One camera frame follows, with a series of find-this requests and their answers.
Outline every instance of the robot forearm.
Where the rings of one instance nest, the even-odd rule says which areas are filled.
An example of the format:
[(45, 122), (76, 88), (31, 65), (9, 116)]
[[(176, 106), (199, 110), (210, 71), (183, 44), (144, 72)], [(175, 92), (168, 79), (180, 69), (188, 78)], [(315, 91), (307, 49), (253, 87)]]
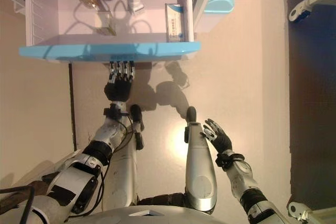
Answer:
[[(104, 112), (107, 117), (103, 126), (83, 152), (64, 162), (50, 183), (47, 195), (34, 198), (27, 224), (63, 223), (71, 212), (80, 214), (86, 209), (97, 188), (102, 168), (109, 164), (122, 139), (121, 124), (110, 117), (108, 110)], [(15, 217), (22, 215), (25, 205), (26, 202), (19, 204), (19, 208), (3, 214), (1, 219), (4, 223), (16, 223)]]
[(213, 120), (205, 121), (204, 137), (214, 145), (217, 154), (216, 164), (226, 172), (234, 197), (244, 208), (251, 224), (289, 223), (273, 203), (267, 200), (253, 179), (252, 169), (242, 154), (232, 151), (230, 138)]

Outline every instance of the humanoid robot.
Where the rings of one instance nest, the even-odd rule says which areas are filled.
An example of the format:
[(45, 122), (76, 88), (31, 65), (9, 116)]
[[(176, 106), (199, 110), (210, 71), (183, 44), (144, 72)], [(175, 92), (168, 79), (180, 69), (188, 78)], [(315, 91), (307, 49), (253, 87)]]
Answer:
[[(218, 151), (216, 164), (227, 174), (232, 193), (244, 208), (248, 221), (288, 223), (258, 188), (244, 156), (233, 152), (223, 129), (211, 119), (205, 121), (203, 129), (196, 121), (193, 107), (188, 108), (186, 116), (185, 192), (139, 200), (135, 159), (137, 150), (144, 147), (141, 135), (144, 125), (139, 106), (133, 105), (130, 113), (125, 111), (134, 74), (133, 62), (110, 63), (104, 91), (112, 103), (104, 109), (106, 118), (102, 127), (81, 153), (67, 159), (52, 174), (46, 195), (34, 197), (34, 189), (29, 186), (1, 190), (2, 193), (30, 190), (28, 200), (0, 216), (1, 223), (223, 223), (210, 215), (217, 201), (217, 184), (207, 141)], [(94, 206), (86, 210), (99, 180)], [(100, 203), (103, 211), (91, 215)]]

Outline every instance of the wire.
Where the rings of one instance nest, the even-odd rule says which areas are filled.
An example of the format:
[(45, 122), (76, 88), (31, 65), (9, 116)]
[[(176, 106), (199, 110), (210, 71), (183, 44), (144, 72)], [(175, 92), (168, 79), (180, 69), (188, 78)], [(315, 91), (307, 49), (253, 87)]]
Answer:
[[(125, 130), (126, 130), (126, 134), (125, 134), (124, 138), (122, 139), (120, 145), (122, 145), (122, 144), (125, 142), (125, 140), (126, 140), (126, 138), (127, 138), (127, 135), (128, 135), (129, 133), (132, 133), (132, 135), (131, 135), (131, 137), (127, 140), (126, 144), (124, 144), (122, 147), (120, 147), (120, 145), (119, 145), (119, 147), (118, 147), (117, 149), (115, 149), (115, 151), (114, 151), (113, 153), (116, 153), (116, 152), (122, 150), (123, 148), (125, 148), (125, 146), (127, 146), (127, 145), (130, 143), (130, 141), (131, 141), (131, 139), (132, 139), (132, 137), (133, 137), (133, 133), (134, 133), (134, 130), (133, 130), (133, 124), (132, 124), (132, 121), (131, 121), (130, 117), (129, 117), (129, 116), (127, 116), (127, 117), (128, 117), (128, 120), (130, 121), (130, 124), (131, 124), (131, 128), (132, 128), (132, 131), (131, 131), (131, 132), (128, 132), (127, 127), (126, 127), (122, 122), (116, 120), (116, 121), (117, 121), (119, 124), (121, 124), (121, 125), (125, 128)], [(103, 199), (103, 195), (104, 195), (104, 187), (105, 187), (105, 186), (104, 186), (104, 181), (105, 181), (105, 177), (106, 177), (106, 175), (107, 175), (107, 172), (108, 172), (108, 170), (109, 170), (109, 168), (110, 168), (110, 164), (111, 164), (111, 162), (109, 162), (109, 164), (108, 164), (108, 166), (107, 166), (107, 168), (106, 168), (106, 171), (105, 171), (104, 176), (103, 176), (103, 173), (100, 173), (101, 183), (100, 183), (100, 187), (99, 187), (99, 190), (98, 190), (98, 194), (97, 194), (96, 202), (95, 202), (94, 206), (91, 208), (91, 210), (85, 212), (84, 214), (80, 214), (80, 215), (71, 215), (71, 216), (69, 216), (69, 218), (78, 218), (78, 217), (84, 217), (84, 216), (87, 216), (87, 215), (91, 214), (91, 213), (96, 209), (96, 207), (100, 204), (100, 202), (101, 202), (102, 199)]]
[(133, 134), (134, 134), (134, 130), (133, 130), (133, 123), (132, 123), (132, 121), (131, 121), (131, 119), (130, 119), (130, 117), (129, 117), (129, 115), (127, 116), (127, 118), (128, 118), (128, 120), (130, 121), (130, 124), (131, 124), (131, 128), (132, 128), (132, 131), (130, 132), (132, 135), (131, 135), (131, 137), (127, 140), (127, 143), (125, 143), (124, 145), (122, 145), (123, 144), (123, 142), (124, 142), (124, 140), (126, 139), (126, 136), (128, 135), (128, 131), (127, 131), (127, 134), (125, 135), (125, 137), (124, 137), (124, 139), (121, 141), (121, 144), (119, 145), (119, 147), (114, 151), (114, 153), (116, 153), (116, 152), (118, 152), (118, 151), (120, 151), (120, 150), (122, 150), (122, 149), (124, 149), (129, 143), (130, 143), (130, 141), (132, 140), (132, 138), (133, 138)]
[(96, 209), (96, 207), (99, 205), (99, 203), (101, 202), (101, 200), (103, 198), (104, 188), (105, 188), (104, 180), (105, 180), (105, 177), (106, 177), (106, 174), (107, 174), (107, 171), (108, 171), (109, 167), (110, 167), (110, 163), (107, 166), (107, 169), (106, 169), (106, 172), (105, 172), (104, 176), (103, 176), (103, 173), (100, 173), (101, 183), (100, 183), (100, 186), (99, 186), (96, 202), (95, 202), (94, 206), (91, 208), (91, 210), (89, 210), (89, 211), (87, 211), (87, 212), (85, 212), (84, 214), (81, 214), (81, 215), (71, 215), (71, 216), (69, 216), (69, 218), (84, 217), (84, 216), (87, 216), (87, 215), (91, 214)]
[(7, 194), (7, 193), (13, 193), (16, 191), (25, 191), (25, 190), (29, 190), (29, 197), (28, 197), (28, 201), (26, 203), (25, 209), (23, 211), (20, 224), (25, 224), (27, 222), (29, 211), (31, 209), (31, 205), (33, 204), (33, 199), (35, 195), (34, 187), (33, 186), (19, 186), (19, 187), (0, 189), (0, 194)]

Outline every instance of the floor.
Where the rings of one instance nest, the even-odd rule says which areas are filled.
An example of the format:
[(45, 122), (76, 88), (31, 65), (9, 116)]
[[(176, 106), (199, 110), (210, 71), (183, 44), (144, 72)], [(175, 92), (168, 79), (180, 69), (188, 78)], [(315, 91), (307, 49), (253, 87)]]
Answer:
[(30, 183), (73, 150), (68, 65), (21, 57), (25, 30), (0, 0), (0, 188)]
[[(199, 34), (194, 59), (136, 66), (128, 104), (143, 109), (145, 148), (138, 152), (139, 197), (183, 192), (186, 109), (198, 121), (212, 118), (245, 155), (268, 199), (286, 213), (290, 198), (289, 64), (286, 0), (236, 0), (234, 11), (209, 34)], [(76, 136), (83, 148), (109, 106), (101, 64), (73, 64)], [(213, 216), (247, 223), (229, 180), (216, 169)]]

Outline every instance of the blue shelf edge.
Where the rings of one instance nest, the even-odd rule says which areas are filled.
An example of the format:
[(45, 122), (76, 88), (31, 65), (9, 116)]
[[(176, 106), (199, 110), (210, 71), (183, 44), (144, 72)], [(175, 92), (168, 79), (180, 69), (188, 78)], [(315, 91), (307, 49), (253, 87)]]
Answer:
[(201, 43), (78, 44), (20, 47), (21, 56), (60, 61), (160, 61), (199, 51)]

